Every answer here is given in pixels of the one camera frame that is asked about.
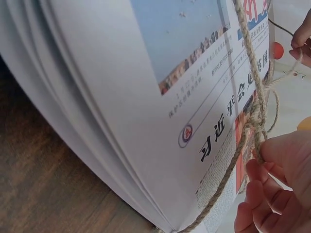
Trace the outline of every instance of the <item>finger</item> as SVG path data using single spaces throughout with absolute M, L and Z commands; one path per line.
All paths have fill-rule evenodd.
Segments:
M 258 180 L 269 206 L 276 212 L 282 214 L 288 200 L 292 196 L 291 191 L 284 190 L 256 160 L 250 160 L 246 165 L 246 171 L 251 181 Z
M 269 138 L 261 145 L 260 152 L 266 162 L 275 163 L 284 169 L 287 177 L 287 170 L 297 169 L 298 157 L 304 149 L 306 154 L 311 152 L 311 131 L 294 131 L 278 137 Z
M 289 186 L 287 183 L 286 177 L 284 175 L 283 168 L 276 165 L 275 163 L 264 163 L 263 166 L 267 170 L 268 173 L 273 175 L 275 178 L 277 178 L 279 181 L 281 181 L 286 186 Z
M 303 50 L 303 57 L 301 63 L 307 67 L 311 67 L 311 50 L 306 45 L 301 48 Z M 300 51 L 297 49 L 290 50 L 289 54 L 296 60 L 298 60 L 300 57 Z
M 238 213 L 234 221 L 234 232 L 259 233 L 253 222 L 252 208 L 245 202 L 238 206 Z
M 246 201 L 253 210 L 255 225 L 262 232 L 270 232 L 279 220 L 280 215 L 274 213 L 268 205 L 260 181 L 251 181 L 248 183 Z
M 306 40 L 305 44 L 306 44 L 309 48 L 311 48 L 311 39 L 308 38 L 308 39 Z
M 292 39 L 292 47 L 298 48 L 304 45 L 307 39 L 311 36 L 311 10 L 309 10 L 305 20 L 294 33 Z

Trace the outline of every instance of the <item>newspaper page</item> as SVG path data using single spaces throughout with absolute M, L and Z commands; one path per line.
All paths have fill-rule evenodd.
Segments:
M 264 78 L 269 66 L 267 1 L 242 2 Z M 216 191 L 254 97 L 233 2 L 51 5 L 107 123 L 103 130 L 118 143 L 117 155 L 172 226 L 166 232 L 184 229 Z M 247 152 L 248 145 L 219 200 L 194 232 L 216 232 L 241 187 Z

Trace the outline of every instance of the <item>jute rope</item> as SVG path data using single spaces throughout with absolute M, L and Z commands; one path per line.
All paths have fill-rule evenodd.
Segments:
M 230 164 L 229 164 L 227 170 L 225 171 L 224 177 L 220 181 L 220 184 L 219 184 L 216 192 L 214 193 L 212 198 L 209 200 L 208 204 L 203 209 L 203 211 L 200 213 L 200 215 L 196 218 L 196 220 L 192 224 L 190 224 L 188 227 L 186 227 L 185 229 L 179 231 L 178 233 L 190 233 L 209 214 L 210 210 L 212 209 L 212 207 L 214 206 L 214 204 L 216 203 L 216 201 L 218 200 L 218 198 L 222 194 L 222 192 L 225 188 L 225 185 L 227 184 L 227 181 L 230 178 L 230 175 L 231 175 L 231 173 L 232 173 L 232 171 L 233 171 L 233 169 L 237 163 L 238 157 L 241 154 L 241 151 L 242 151 L 242 149 L 243 149 L 243 147 L 247 141 L 246 132 L 249 129 L 254 131 L 253 147 L 254 147 L 255 152 L 256 152 L 256 159 L 258 160 L 258 162 L 260 164 L 264 163 L 264 159 L 260 153 L 260 144 L 262 142 L 261 135 L 263 135 L 264 140 L 267 140 L 268 133 L 276 125 L 276 122 L 277 122 L 277 119 L 279 116 L 279 98 L 278 98 L 276 91 L 274 90 L 274 86 L 278 82 L 280 82 L 281 80 L 291 76 L 293 74 L 294 70 L 296 69 L 296 67 L 298 66 L 298 64 L 301 63 L 301 61 L 302 61 L 303 54 L 302 54 L 302 51 L 300 51 L 300 57 L 295 62 L 292 69 L 287 74 L 285 74 L 284 76 L 282 76 L 276 80 L 271 81 L 273 79 L 273 73 L 274 73 L 274 62 L 270 60 L 270 67 L 269 67 L 269 73 L 268 73 L 268 79 L 267 79 L 268 83 L 263 84 L 261 79 L 260 79 L 259 71 L 257 68 L 255 51 L 254 51 L 254 48 L 252 45 L 252 40 L 251 40 L 251 36 L 249 33 L 249 29 L 247 27 L 247 19 L 246 19 L 244 8 L 241 4 L 241 0 L 235 0 L 235 11 L 237 13 L 238 21 L 239 21 L 240 28 L 241 28 L 241 31 L 243 34 L 244 44 L 245 44 L 247 55 L 249 58 L 251 72 L 252 72 L 252 75 L 253 75 L 253 78 L 255 81 L 257 96 L 254 98 L 254 101 L 253 101 L 253 104 L 251 107 L 250 117 L 242 129 L 242 135 L 240 138 L 240 142 L 239 142 L 237 149 L 236 149 L 236 151 L 235 151 L 235 153 L 234 153 L 234 155 L 230 161 Z M 276 116 L 275 116 L 275 120 L 274 120 L 271 128 L 266 131 L 265 127 L 264 127 L 265 123 L 266 123 L 266 119 L 267 119 L 267 109 L 266 109 L 265 96 L 268 93 L 268 91 L 271 91 L 276 98 Z M 158 230 L 157 232 L 158 233 L 164 233 L 162 230 Z

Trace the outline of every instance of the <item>wooden table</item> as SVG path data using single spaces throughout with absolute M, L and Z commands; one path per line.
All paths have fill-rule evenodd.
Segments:
M 151 233 L 67 147 L 0 62 L 0 233 Z

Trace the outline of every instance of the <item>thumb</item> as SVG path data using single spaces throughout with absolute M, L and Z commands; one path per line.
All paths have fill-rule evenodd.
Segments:
M 307 16 L 301 26 L 294 33 L 292 39 L 292 47 L 298 48 L 304 45 L 304 43 L 311 36 L 311 9 L 307 13 Z
M 311 131 L 295 131 L 268 139 L 260 152 L 266 162 L 283 168 L 300 203 L 311 209 Z

